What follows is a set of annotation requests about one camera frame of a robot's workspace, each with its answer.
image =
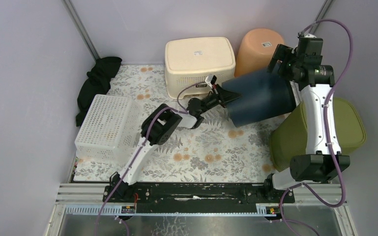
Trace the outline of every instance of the floral tablecloth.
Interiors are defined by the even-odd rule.
[[[108,95],[129,96],[143,108],[141,122],[161,103],[178,109],[167,95],[164,65],[121,66]],[[190,99],[186,96],[182,104]],[[285,116],[236,128],[226,109],[204,115],[197,129],[178,128],[148,159],[139,181],[263,182],[274,171],[269,153],[270,133]],[[79,160],[74,181],[107,181],[122,166]]]

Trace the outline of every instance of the black metal base plate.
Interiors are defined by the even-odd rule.
[[[137,213],[256,213],[258,203],[279,203],[262,197],[263,185],[259,183],[138,182],[132,187],[138,194]],[[110,191],[111,186],[106,186],[105,192]],[[134,202],[134,198],[118,199],[115,195],[108,202]],[[294,201],[293,195],[286,196],[284,203]]]

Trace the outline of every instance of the cream plastic storage bin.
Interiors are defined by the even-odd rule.
[[[134,151],[140,114],[131,98],[96,95],[74,141],[76,156],[125,165]]]
[[[235,56],[231,44],[224,37],[188,38],[170,41],[164,53],[167,93],[173,99],[186,87],[205,80],[209,74],[217,83],[234,78]],[[182,93],[208,93],[206,84],[192,87]]]

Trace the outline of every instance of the white wall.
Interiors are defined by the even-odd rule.
[[[363,119],[366,144],[351,155],[345,170],[347,200],[359,236],[378,235],[378,1],[337,0],[327,18],[344,22],[354,38],[351,67],[336,92],[350,101]],[[322,23],[317,33],[324,39],[323,63],[339,76],[348,55],[345,31]]]
[[[0,236],[43,234],[93,64],[61,0],[0,1]]]
[[[237,53],[254,28],[279,32],[289,45],[318,14],[324,0],[73,0],[101,57],[125,64],[164,63],[168,41],[227,37]]]

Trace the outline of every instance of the red wire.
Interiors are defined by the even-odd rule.
[[[138,194],[134,193],[134,196],[135,196],[135,200],[134,200],[134,209],[135,209],[135,204],[137,204],[137,200],[138,200]]]

